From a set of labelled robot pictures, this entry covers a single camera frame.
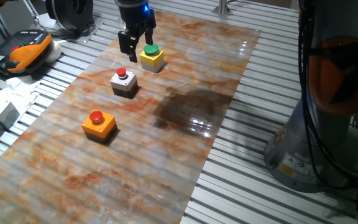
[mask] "orange box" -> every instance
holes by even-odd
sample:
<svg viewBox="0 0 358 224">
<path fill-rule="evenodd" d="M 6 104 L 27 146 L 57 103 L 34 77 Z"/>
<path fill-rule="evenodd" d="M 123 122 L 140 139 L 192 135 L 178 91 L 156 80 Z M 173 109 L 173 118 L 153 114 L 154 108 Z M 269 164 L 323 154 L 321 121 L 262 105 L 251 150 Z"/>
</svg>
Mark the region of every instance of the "orange box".
<svg viewBox="0 0 358 224">
<path fill-rule="evenodd" d="M 117 131 L 115 117 L 98 110 L 93 110 L 81 126 L 88 139 L 101 143 L 108 142 Z"/>
</svg>

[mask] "green button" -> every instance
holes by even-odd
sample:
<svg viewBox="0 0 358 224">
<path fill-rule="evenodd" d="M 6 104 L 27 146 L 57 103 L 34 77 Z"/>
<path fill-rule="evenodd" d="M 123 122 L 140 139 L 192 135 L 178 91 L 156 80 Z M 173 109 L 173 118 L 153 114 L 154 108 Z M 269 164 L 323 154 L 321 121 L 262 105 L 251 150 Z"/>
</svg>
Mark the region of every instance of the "green button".
<svg viewBox="0 0 358 224">
<path fill-rule="evenodd" d="M 158 47 L 157 44 L 153 44 L 153 45 L 146 45 L 143 48 L 143 50 L 144 50 L 144 52 L 146 53 L 147 56 L 154 56 L 155 54 L 158 53 L 160 48 Z"/>
</svg>

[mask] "metal profile rail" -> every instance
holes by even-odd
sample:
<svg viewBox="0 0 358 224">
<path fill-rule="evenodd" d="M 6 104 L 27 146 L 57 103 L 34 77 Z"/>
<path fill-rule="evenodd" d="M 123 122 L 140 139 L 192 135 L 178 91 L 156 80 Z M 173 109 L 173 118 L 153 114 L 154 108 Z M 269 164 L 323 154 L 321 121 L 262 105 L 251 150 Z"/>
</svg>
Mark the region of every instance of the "metal profile rail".
<svg viewBox="0 0 358 224">
<path fill-rule="evenodd" d="M 358 223 L 356 191 L 304 194 L 284 187 L 265 168 L 264 146 L 288 120 L 298 83 L 298 12 L 249 1 L 217 16 L 218 0 L 150 0 L 150 7 L 241 27 L 262 34 L 225 116 L 182 223 Z M 87 44 L 62 43 L 64 56 L 35 74 L 40 96 L 0 137 L 0 155 L 112 42 L 122 24 L 112 1 L 94 0 L 105 19 Z"/>
</svg>

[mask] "red button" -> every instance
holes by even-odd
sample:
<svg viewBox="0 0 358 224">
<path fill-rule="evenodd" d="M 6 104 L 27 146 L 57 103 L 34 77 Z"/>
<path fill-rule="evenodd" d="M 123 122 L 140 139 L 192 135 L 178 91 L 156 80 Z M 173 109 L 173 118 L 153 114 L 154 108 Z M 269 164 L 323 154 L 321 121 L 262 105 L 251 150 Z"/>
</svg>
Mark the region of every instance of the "red button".
<svg viewBox="0 0 358 224">
<path fill-rule="evenodd" d="M 124 77 L 127 75 L 127 70 L 125 68 L 118 68 L 117 74 L 119 77 Z"/>
<path fill-rule="evenodd" d="M 15 51 L 15 50 L 17 50 L 19 48 L 20 48 L 19 46 L 14 46 L 11 51 L 13 52 L 13 51 Z"/>
<path fill-rule="evenodd" d="M 100 111 L 94 111 L 89 115 L 89 118 L 91 119 L 91 121 L 93 122 L 98 122 L 101 121 L 103 118 L 103 114 Z"/>
</svg>

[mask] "yellow box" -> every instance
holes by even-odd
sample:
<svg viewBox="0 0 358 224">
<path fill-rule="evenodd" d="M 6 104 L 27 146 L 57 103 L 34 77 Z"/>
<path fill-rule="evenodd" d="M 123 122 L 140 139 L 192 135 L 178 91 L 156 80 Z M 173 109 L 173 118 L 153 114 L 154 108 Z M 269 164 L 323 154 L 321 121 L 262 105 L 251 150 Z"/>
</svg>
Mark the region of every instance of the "yellow box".
<svg viewBox="0 0 358 224">
<path fill-rule="evenodd" d="M 109 132 L 115 127 L 116 119 L 113 115 L 102 112 L 102 119 L 98 122 L 94 122 L 91 120 L 91 114 L 85 118 L 82 122 L 82 129 L 85 134 L 91 134 L 97 138 L 104 139 Z"/>
<path fill-rule="evenodd" d="M 157 66 L 158 63 L 163 59 L 164 59 L 163 50 L 158 50 L 158 54 L 156 56 L 147 56 L 144 51 L 140 53 L 140 61 L 149 64 L 153 67 Z"/>
</svg>

